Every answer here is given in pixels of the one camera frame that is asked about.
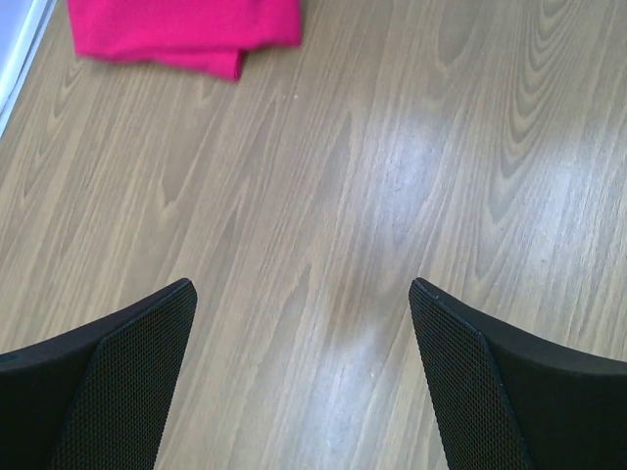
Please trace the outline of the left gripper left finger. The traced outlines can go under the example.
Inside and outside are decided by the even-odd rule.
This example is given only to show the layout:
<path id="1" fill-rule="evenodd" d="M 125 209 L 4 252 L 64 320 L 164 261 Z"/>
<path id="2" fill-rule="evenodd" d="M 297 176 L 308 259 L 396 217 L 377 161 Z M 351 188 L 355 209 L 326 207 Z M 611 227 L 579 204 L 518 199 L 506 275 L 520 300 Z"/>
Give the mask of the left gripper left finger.
<path id="1" fill-rule="evenodd" d="M 1 356 L 4 469 L 151 469 L 191 333 L 182 278 L 120 311 Z"/>

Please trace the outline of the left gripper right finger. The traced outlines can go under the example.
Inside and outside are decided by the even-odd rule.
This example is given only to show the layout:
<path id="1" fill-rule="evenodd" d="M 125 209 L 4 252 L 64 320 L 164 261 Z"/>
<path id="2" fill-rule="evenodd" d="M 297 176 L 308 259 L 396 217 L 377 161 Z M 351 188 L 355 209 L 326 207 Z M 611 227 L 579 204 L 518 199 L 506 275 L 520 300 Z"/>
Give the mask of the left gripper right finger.
<path id="1" fill-rule="evenodd" d="M 449 468 L 625 468 L 625 362 L 542 339 L 423 278 L 409 301 Z"/>

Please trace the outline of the crimson red t shirt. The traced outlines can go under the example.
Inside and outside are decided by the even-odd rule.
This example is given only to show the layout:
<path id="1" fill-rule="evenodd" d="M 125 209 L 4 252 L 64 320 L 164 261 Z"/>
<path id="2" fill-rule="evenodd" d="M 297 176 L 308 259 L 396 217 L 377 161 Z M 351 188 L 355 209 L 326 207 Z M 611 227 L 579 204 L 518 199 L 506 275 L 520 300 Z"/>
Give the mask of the crimson red t shirt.
<path id="1" fill-rule="evenodd" d="M 301 3 L 295 0 L 68 3 L 79 56 L 119 64 L 154 62 L 237 81 L 245 55 L 298 47 Z"/>

